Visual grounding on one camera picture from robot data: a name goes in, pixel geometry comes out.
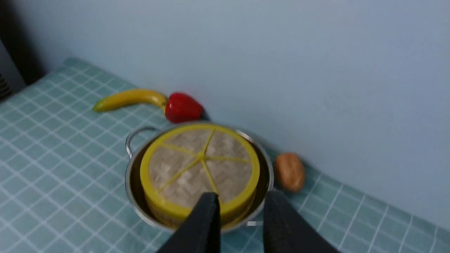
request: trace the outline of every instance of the stainless steel pot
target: stainless steel pot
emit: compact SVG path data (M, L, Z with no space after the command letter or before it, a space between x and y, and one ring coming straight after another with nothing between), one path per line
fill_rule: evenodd
M140 165L142 157L147 150L147 148L150 146L150 144L156 140L159 136L164 134L165 132L172 130L174 128L177 128L181 125L188 125L188 124L194 124L199 122L188 122L184 124L178 124L177 126L165 129L163 131L152 127L152 126L146 126L142 127L140 129L135 130L134 132L130 133L130 135L127 136L125 146L126 151L128 155L130 156L130 161L128 163L126 174L125 174L125 187L126 187L126 193L128 195L128 199L133 203L136 213L143 219L146 223L149 225L173 232L174 229L171 227L167 227L166 225L158 222L153 214L150 212L147 203L145 201L145 193L144 189L142 188L142 184L140 181ZM272 167L272 163L270 162L269 156L266 154L264 149L250 136L246 135L245 133L233 129L237 134L245 138L255 149L259 163L260 163L260 178L258 181L258 185L256 186L256 195L253 200L253 204L250 207L249 214L239 223L222 229L222 234L227 233L230 231L234 231L242 226L257 226L261 224L261 221L256 221L255 218L259 213L261 213L262 209L264 208L264 198L266 195L266 192L269 190L273 190L274 187L274 169ZM142 131L156 131L159 132L155 137L153 137L150 141L148 141L146 144L142 145L136 152L132 152L130 144L131 139L137 135L138 133Z

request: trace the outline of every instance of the red bell pepper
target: red bell pepper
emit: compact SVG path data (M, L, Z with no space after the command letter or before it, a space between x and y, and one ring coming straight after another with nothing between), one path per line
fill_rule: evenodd
M164 115L172 123L199 120L203 114L203 106L191 96L175 92L169 97Z

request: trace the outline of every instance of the banana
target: banana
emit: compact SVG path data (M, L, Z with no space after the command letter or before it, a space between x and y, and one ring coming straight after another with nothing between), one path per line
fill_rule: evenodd
M139 103L154 104L164 110L167 103L167 98L163 94L154 90L126 90L103 98L97 102L92 109L96 112L104 112Z

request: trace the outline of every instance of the wall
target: wall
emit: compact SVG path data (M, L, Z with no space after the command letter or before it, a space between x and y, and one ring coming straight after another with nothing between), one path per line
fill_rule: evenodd
M450 228L448 0L11 0L75 55Z

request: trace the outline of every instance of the bamboo steamer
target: bamboo steamer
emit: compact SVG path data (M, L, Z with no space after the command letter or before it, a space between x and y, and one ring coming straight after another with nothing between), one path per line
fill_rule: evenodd
M219 195L222 226L239 222L253 202L259 174L252 145L211 123L182 125L162 134L147 148L140 167L150 211L174 228L209 191Z

